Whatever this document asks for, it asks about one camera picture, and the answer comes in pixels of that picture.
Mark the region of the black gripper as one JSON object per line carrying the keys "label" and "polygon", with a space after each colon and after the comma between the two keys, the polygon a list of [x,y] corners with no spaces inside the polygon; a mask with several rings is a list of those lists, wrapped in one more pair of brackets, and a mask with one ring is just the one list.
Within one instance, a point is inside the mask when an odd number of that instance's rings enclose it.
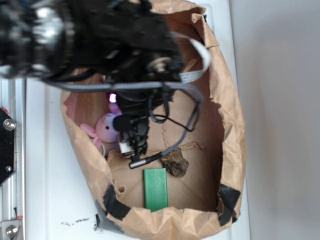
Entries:
{"label": "black gripper", "polygon": [[175,90],[162,82],[136,82],[117,83],[108,91],[116,95],[116,103],[121,111],[113,120],[113,127],[119,132],[120,151],[124,156],[130,155],[132,160],[139,160],[148,149],[151,114],[161,105],[169,114],[169,102]]}

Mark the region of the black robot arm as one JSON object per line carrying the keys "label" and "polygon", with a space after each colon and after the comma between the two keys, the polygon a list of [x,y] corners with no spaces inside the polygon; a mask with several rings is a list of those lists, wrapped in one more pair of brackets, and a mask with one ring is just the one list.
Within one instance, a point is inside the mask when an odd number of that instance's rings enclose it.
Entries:
{"label": "black robot arm", "polygon": [[183,56],[165,18],[148,0],[3,0],[0,75],[38,78],[61,87],[96,73],[117,95],[115,120],[123,151],[138,161],[147,151],[152,110],[167,106],[180,82]]}

